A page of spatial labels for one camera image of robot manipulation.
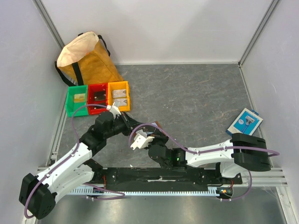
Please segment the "white VIP card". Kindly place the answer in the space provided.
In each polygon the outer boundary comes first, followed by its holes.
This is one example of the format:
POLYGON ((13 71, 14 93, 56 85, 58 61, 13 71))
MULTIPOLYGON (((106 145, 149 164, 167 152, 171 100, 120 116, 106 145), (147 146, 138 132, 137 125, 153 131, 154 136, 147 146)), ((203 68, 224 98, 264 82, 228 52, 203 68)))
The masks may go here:
POLYGON ((117 107, 127 106, 128 99, 127 98, 114 98, 114 103, 116 104, 117 107))

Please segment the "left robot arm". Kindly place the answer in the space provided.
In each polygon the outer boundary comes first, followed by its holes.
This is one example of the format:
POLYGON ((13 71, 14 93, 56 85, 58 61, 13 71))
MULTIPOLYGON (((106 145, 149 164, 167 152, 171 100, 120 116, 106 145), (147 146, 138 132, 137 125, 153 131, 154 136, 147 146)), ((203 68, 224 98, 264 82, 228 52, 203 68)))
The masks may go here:
POLYGON ((103 167, 93 157, 106 146, 108 138, 120 133, 129 136, 139 125, 125 112, 102 112, 67 154, 37 175, 29 173, 23 178, 19 201, 24 205, 25 218, 43 219, 76 187, 90 181, 99 183, 103 167))

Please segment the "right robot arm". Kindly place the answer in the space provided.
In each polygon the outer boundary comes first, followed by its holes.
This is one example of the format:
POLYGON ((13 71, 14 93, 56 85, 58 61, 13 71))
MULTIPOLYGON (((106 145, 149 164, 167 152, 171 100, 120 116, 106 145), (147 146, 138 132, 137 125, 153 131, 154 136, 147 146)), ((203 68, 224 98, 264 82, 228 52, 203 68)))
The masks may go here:
POLYGON ((242 133, 234 133, 230 140, 206 147, 169 149, 164 142, 150 143, 149 157, 162 168, 183 170, 216 164, 214 178, 218 183, 226 183, 245 170, 267 172, 271 170, 270 155, 265 150, 262 138, 242 133))

